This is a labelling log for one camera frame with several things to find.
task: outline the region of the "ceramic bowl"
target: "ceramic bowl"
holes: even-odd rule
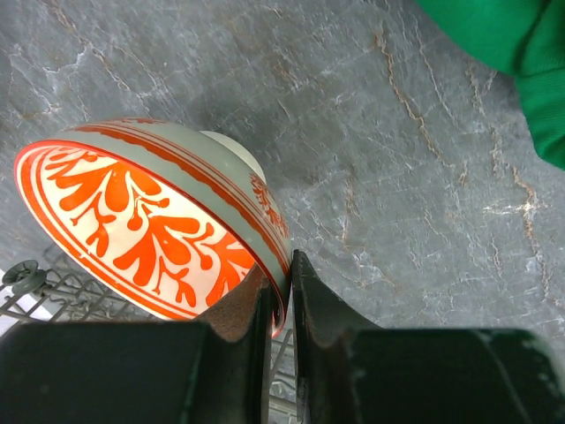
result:
[[[257,264],[290,293],[289,231],[253,156],[234,140],[149,118],[82,125],[25,147],[19,191],[93,276],[166,319],[191,319]]]

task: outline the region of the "gray marble surface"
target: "gray marble surface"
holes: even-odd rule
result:
[[[0,3],[0,268],[49,245],[12,164],[85,120],[248,147],[328,285],[382,326],[517,326],[565,352],[565,172],[512,81],[412,1]]]

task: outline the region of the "orange floral pattern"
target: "orange floral pattern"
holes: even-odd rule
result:
[[[79,148],[52,148],[48,158],[41,179],[51,183],[45,192],[68,230],[89,255],[163,304],[202,311],[254,264],[234,236],[200,209],[190,216],[197,207],[185,198],[179,209],[180,195],[144,171]]]
[[[289,227],[284,221],[284,218],[273,208],[273,202],[271,202],[273,196],[271,192],[269,192],[267,185],[255,172],[251,174],[251,185],[257,197],[257,201],[263,207],[271,224],[278,229],[282,236],[288,238]]]

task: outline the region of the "metal rack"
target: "metal rack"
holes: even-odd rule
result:
[[[93,279],[58,246],[46,249],[41,262],[45,276],[33,292],[20,293],[0,284],[0,320],[5,327],[40,321],[159,321]],[[289,311],[284,330],[272,344],[269,423],[298,423],[291,323]]]

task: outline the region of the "green cloth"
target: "green cloth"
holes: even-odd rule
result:
[[[470,55],[516,78],[539,157],[565,170],[565,0],[418,0]]]

